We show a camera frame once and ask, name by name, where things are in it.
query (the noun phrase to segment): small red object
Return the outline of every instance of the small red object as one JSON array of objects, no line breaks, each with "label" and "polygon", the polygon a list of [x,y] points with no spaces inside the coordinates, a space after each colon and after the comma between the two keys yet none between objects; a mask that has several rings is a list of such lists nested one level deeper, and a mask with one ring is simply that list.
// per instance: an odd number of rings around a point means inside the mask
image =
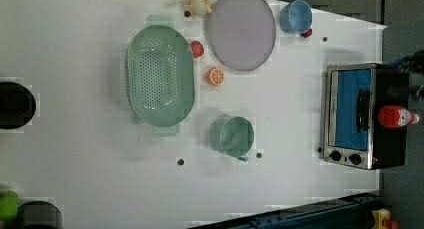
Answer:
[{"label": "small red object", "polygon": [[193,51],[194,58],[198,58],[205,53],[203,45],[198,41],[193,41],[190,43],[191,50]]},{"label": "small red object", "polygon": [[307,30],[305,33],[300,34],[300,36],[303,38],[308,38],[312,36],[312,28],[309,28],[309,30]]},{"label": "small red object", "polygon": [[399,229],[398,222],[390,220],[390,219],[384,220],[383,225],[384,225],[384,227],[386,227],[388,229]]},{"label": "small red object", "polygon": [[416,124],[420,117],[401,106],[385,106],[378,112],[378,122],[387,128],[401,128]]}]

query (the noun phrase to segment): purple plate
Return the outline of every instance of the purple plate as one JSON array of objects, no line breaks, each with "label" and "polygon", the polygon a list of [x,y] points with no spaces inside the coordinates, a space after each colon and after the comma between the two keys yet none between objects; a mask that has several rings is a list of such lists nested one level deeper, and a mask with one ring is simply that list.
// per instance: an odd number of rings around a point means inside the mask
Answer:
[{"label": "purple plate", "polygon": [[218,0],[209,37],[218,59],[237,70],[260,67],[275,44],[275,20],[265,0]]}]

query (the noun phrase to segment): black pot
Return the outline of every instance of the black pot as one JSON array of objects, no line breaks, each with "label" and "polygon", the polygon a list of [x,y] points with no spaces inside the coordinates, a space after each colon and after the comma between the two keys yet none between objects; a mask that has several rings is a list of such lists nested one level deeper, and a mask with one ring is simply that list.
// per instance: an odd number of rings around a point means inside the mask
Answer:
[{"label": "black pot", "polygon": [[35,109],[35,98],[26,87],[14,82],[0,82],[0,129],[26,125]]},{"label": "black pot", "polygon": [[34,201],[21,205],[6,229],[63,229],[62,214],[53,204]]}]

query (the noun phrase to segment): oven knob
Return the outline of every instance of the oven knob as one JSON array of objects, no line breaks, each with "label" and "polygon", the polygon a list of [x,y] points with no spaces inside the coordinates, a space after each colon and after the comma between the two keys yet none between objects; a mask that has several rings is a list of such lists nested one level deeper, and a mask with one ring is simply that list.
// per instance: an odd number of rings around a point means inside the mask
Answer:
[{"label": "oven knob", "polygon": [[333,159],[334,161],[340,161],[340,158],[342,158],[342,154],[340,154],[340,152],[338,151],[333,151],[330,154],[331,159]]},{"label": "oven knob", "polygon": [[361,164],[361,161],[362,161],[361,156],[359,156],[358,154],[353,154],[352,156],[349,157],[349,160],[355,166]]}]

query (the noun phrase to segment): white table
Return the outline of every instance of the white table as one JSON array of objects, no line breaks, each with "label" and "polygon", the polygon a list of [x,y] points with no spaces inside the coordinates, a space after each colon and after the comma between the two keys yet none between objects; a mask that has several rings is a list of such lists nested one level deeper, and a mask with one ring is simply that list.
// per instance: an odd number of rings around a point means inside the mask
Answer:
[{"label": "white table", "polygon": [[[267,1],[278,18],[287,3]],[[183,2],[0,0],[0,77],[32,85],[40,104],[32,125],[0,133],[1,189],[54,203],[66,229],[186,228],[378,189],[378,171],[323,162],[316,149],[327,65],[381,61],[383,26],[314,10],[311,38],[277,27],[270,60],[240,73],[213,56],[204,21],[184,18]],[[192,113],[163,139],[125,91],[125,50],[151,13],[206,48]],[[212,66],[226,73],[217,88],[202,79]],[[254,123],[248,163],[208,147],[223,113]]]}]

